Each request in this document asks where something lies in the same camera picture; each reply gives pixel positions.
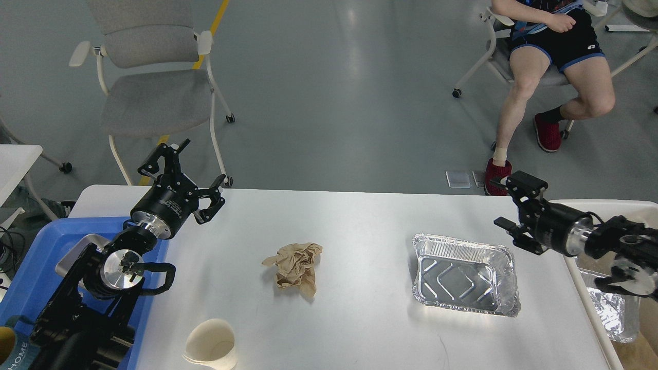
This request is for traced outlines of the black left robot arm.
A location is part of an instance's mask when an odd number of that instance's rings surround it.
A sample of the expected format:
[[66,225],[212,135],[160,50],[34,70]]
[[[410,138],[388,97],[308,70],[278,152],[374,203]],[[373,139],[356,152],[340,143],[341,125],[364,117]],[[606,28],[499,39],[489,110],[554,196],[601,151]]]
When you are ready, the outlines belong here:
[[155,147],[138,168],[154,184],[120,232],[109,241],[82,242],[36,319],[30,342],[39,354],[31,369],[120,367],[135,342],[129,321],[139,299],[166,292],[175,279],[172,263],[148,262],[145,256],[176,236],[189,216],[202,225],[225,204],[225,174],[200,188],[181,170],[179,155],[189,143]]

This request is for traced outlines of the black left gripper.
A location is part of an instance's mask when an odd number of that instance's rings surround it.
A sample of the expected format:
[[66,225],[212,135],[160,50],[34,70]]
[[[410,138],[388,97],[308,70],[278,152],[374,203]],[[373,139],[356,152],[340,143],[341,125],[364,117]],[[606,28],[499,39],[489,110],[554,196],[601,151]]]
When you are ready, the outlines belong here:
[[[210,222],[226,200],[220,188],[227,176],[221,174],[208,188],[195,188],[193,198],[186,198],[191,180],[181,170],[179,154],[190,143],[186,139],[174,147],[160,143],[138,167],[138,173],[153,178],[153,185],[130,211],[134,225],[150,231],[158,239],[172,239],[193,214],[198,225]],[[206,209],[199,209],[198,199],[209,199]]]

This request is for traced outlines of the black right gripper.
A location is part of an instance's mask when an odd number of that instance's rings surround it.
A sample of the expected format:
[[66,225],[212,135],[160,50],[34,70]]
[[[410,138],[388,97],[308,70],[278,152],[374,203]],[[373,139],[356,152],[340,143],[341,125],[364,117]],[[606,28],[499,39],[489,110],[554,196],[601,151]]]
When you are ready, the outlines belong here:
[[535,255],[548,250],[574,257],[585,252],[586,242],[594,232],[592,215],[543,199],[549,183],[524,171],[491,179],[494,187],[507,190],[519,211],[516,224],[499,216],[493,224],[512,237],[513,245]]

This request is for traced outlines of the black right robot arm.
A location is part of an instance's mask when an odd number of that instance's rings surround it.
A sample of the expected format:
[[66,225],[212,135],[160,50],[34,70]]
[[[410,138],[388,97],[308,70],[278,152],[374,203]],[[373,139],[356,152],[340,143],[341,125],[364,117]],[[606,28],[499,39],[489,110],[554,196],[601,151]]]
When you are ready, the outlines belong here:
[[596,288],[656,300],[656,229],[622,215],[602,220],[592,211],[550,202],[543,197],[548,183],[523,171],[488,183],[506,190],[518,208],[517,222],[502,216],[494,221],[515,246],[535,255],[553,250],[566,257],[585,254],[595,260],[615,253],[610,276],[595,279]]

